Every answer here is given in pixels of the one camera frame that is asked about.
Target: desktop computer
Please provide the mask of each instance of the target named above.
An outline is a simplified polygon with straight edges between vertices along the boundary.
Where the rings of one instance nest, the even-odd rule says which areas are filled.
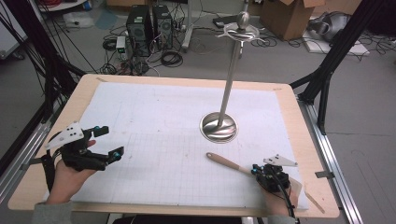
[[[134,56],[148,57],[153,40],[149,6],[133,5],[126,22],[126,29]]]
[[[153,6],[152,18],[158,49],[171,49],[173,47],[173,23],[168,7]]]

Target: gray floor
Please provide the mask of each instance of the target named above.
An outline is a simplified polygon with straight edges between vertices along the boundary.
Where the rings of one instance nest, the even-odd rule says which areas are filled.
[[[95,8],[90,13],[97,19],[103,10]],[[118,18],[114,27],[123,25],[124,18]],[[204,16],[197,24],[214,28],[211,18]],[[257,18],[253,18],[252,23],[260,26]],[[93,67],[98,68],[104,63],[102,37],[108,34],[108,30],[93,26],[68,34]],[[71,62],[83,70],[91,70],[64,36],[61,37]],[[161,77],[225,79],[231,52],[231,41],[218,39],[210,31],[196,30],[191,49],[183,54],[184,63],[178,68],[160,66],[157,70]],[[293,48],[279,40],[274,48],[246,44],[235,79],[291,83],[313,72],[324,57],[323,54],[308,53],[304,45]],[[330,89],[326,130],[364,223],[394,223],[396,219],[395,60],[395,51],[388,51],[385,55],[372,51],[361,62],[356,57],[347,56],[336,70]],[[0,122],[6,127],[0,130],[0,156],[3,156],[42,104],[43,97],[28,60],[10,59],[1,62],[0,66]],[[149,70],[147,76],[156,77],[158,74]],[[7,200],[0,206],[0,214],[0,223],[28,223],[31,216],[30,212],[8,210]],[[74,218],[76,223],[106,222],[106,214],[79,213],[74,214]],[[347,221],[341,215],[337,219],[302,218],[302,223]]]

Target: gray sleeve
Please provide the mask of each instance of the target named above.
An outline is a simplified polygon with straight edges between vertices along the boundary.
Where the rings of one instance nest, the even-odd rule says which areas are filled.
[[[296,219],[284,216],[269,216],[268,224],[295,224]]]
[[[72,202],[35,205],[32,224],[71,224]]]

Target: cardboard box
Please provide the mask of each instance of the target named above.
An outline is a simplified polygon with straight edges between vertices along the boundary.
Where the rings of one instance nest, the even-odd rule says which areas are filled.
[[[315,7],[314,16],[320,16],[323,12],[340,11],[352,15],[358,8],[361,0],[326,0],[323,6]]]
[[[325,0],[267,0],[262,6],[260,22],[280,39],[300,38],[314,8],[324,4]]]
[[[149,0],[106,0],[109,7],[131,7],[132,5],[148,5]]]
[[[260,16],[262,4],[253,4],[253,0],[248,1],[247,12],[250,16]]]

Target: white paper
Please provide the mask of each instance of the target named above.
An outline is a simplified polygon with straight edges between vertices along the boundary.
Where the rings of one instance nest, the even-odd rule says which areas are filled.
[[[220,110],[224,90],[125,83],[101,83],[80,121],[83,129],[108,126],[96,138],[95,153],[124,146],[120,161],[97,172],[73,198],[80,202],[264,207],[252,176],[206,157],[213,152],[251,169],[280,154],[295,161],[276,95],[232,90],[226,113],[239,127],[226,144],[206,140],[203,116]],[[301,182],[298,168],[284,171]],[[307,209],[304,191],[299,208]]]

